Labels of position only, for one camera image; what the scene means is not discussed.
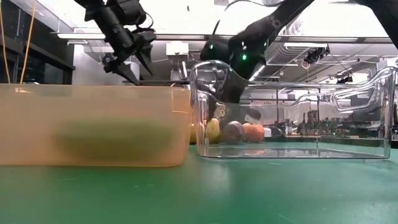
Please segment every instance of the translucent orange container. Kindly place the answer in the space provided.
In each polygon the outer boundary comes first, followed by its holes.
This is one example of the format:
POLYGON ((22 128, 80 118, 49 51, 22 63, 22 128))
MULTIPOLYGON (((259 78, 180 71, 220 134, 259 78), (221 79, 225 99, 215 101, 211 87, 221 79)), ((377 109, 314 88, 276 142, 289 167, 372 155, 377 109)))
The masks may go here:
POLYGON ((180 165, 190 91, 171 87, 0 85, 0 165, 180 165))

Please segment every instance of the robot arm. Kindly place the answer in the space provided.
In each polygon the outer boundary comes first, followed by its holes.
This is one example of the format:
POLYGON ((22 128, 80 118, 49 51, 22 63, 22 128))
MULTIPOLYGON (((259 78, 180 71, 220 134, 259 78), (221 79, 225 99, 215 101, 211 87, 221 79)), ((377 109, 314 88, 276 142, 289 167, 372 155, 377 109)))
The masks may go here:
MULTIPOLYGON (((255 67, 266 65, 264 51, 275 40, 279 32, 296 18, 314 0, 284 0, 270 15, 248 25, 242 32, 229 39, 209 40, 201 52, 201 60, 221 60, 244 79, 253 75, 255 67)), ((373 10, 379 22, 398 48, 398 1, 356 0, 358 4, 373 10)), ((240 96, 248 83, 238 78, 230 78, 224 83, 219 100, 226 103, 239 103, 240 96)))
POLYGON ((105 35, 105 42, 109 42, 114 50, 113 54, 106 54, 103 58, 105 72, 117 73, 138 85, 139 80, 124 61, 135 55, 151 73, 150 43, 156 39, 153 29, 138 27, 146 20, 146 12, 139 4, 139 0, 108 0, 106 4, 103 0, 75 0, 75 2, 86 9, 85 21, 94 20, 105 35), (131 32, 124 28, 126 25, 137 25, 137 29, 131 32))

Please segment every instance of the clear plastic bin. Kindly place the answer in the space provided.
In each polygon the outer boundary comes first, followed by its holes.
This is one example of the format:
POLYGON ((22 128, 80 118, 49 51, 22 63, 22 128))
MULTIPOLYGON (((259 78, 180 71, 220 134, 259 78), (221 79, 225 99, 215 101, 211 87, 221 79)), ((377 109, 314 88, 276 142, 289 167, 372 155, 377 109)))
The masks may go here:
POLYGON ((358 85, 249 82, 223 62, 199 63, 190 76, 198 153, 388 158, 396 73, 385 68, 358 85), (223 94, 229 90, 243 92, 239 103, 223 94))
POLYGON ((0 85, 0 165, 180 165, 190 91, 171 87, 0 85))

